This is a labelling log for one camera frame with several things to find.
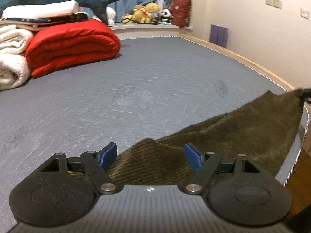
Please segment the wall switch plates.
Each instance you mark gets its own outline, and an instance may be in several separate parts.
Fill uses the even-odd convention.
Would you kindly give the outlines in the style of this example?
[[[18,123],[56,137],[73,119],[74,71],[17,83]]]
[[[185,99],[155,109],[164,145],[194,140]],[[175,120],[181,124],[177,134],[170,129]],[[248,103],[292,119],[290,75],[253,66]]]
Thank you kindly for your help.
[[[298,6],[297,4],[294,4],[293,2],[283,2],[282,0],[265,0],[265,4],[268,6],[275,7],[279,10],[282,10],[283,7],[288,7],[291,10],[298,11],[299,16],[306,19],[310,20],[310,10],[303,6]]]

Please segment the yellow plush toy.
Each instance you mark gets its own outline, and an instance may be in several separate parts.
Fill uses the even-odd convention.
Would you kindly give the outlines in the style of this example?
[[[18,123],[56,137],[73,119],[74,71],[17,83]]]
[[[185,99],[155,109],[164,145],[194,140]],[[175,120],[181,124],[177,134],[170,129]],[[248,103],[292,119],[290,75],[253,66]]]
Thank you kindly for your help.
[[[159,19],[160,6],[155,2],[147,3],[147,5],[136,5],[132,14],[122,16],[123,24],[157,24]]]

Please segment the panda plush toy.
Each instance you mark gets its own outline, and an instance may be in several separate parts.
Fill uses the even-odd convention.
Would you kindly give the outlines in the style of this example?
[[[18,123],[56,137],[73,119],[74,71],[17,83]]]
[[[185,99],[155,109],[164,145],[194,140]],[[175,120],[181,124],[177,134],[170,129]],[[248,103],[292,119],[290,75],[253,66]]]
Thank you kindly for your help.
[[[171,14],[171,10],[169,9],[163,9],[161,14],[161,21],[163,23],[170,23],[172,22],[173,15]]]

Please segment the white folded blanket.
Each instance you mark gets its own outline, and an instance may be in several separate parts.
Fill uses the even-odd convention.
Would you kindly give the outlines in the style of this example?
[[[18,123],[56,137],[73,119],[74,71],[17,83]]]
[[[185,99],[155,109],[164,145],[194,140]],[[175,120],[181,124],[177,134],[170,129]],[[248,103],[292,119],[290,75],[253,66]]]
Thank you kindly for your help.
[[[31,75],[25,52],[33,33],[16,25],[1,27],[1,90],[23,85]]]

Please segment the white folded pillow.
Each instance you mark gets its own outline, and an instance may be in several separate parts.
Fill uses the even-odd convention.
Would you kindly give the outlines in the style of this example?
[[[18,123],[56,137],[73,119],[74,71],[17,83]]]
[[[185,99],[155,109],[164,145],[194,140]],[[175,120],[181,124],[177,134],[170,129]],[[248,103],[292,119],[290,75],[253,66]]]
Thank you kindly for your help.
[[[7,7],[2,13],[2,18],[42,19],[71,15],[81,12],[77,1],[65,1],[45,5],[16,5]]]

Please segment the dark red pillow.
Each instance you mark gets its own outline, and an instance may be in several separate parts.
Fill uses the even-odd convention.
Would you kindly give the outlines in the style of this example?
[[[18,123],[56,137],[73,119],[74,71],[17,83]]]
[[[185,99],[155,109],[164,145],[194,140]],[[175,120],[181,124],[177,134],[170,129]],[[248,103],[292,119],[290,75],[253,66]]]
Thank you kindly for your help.
[[[189,25],[192,0],[173,0],[169,9],[173,16],[172,24],[179,28]]]

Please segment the brown corduroy pants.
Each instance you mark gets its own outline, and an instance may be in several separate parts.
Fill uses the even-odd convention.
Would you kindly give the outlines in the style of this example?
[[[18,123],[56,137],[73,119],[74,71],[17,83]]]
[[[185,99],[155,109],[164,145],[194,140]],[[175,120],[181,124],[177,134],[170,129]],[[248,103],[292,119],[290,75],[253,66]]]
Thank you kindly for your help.
[[[117,185],[184,185],[194,171],[184,158],[184,146],[213,151],[224,158],[243,153],[276,175],[301,123],[303,90],[264,95],[244,106],[171,135],[143,139],[118,155],[109,177]]]

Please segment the white round plush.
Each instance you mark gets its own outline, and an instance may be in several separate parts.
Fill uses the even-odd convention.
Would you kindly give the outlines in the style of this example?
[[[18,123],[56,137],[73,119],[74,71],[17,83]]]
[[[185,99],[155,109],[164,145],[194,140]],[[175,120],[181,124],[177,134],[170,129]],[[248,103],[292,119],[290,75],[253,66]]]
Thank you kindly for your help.
[[[114,24],[115,24],[114,19],[116,17],[116,11],[111,7],[107,7],[106,13],[107,13],[108,26],[109,27],[114,26]]]

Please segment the red folded comforter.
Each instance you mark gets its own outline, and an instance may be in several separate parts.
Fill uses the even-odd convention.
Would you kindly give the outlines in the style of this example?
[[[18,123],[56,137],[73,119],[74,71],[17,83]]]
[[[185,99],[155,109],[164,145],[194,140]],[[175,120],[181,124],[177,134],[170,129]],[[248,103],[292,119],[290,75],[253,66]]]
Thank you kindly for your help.
[[[39,78],[67,67],[111,59],[120,49],[119,38],[107,25],[89,19],[38,32],[25,57],[31,76]]]

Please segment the navy patterned folded sheet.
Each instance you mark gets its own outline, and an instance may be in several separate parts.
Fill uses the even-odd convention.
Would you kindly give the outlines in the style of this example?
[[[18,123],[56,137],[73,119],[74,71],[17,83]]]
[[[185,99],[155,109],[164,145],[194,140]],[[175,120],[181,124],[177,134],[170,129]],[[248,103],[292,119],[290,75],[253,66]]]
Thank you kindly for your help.
[[[85,12],[77,12],[71,15],[42,18],[42,19],[29,19],[29,18],[1,18],[1,27],[13,25],[16,28],[38,32],[45,28],[63,25],[68,23],[85,22],[88,21],[89,14]]]

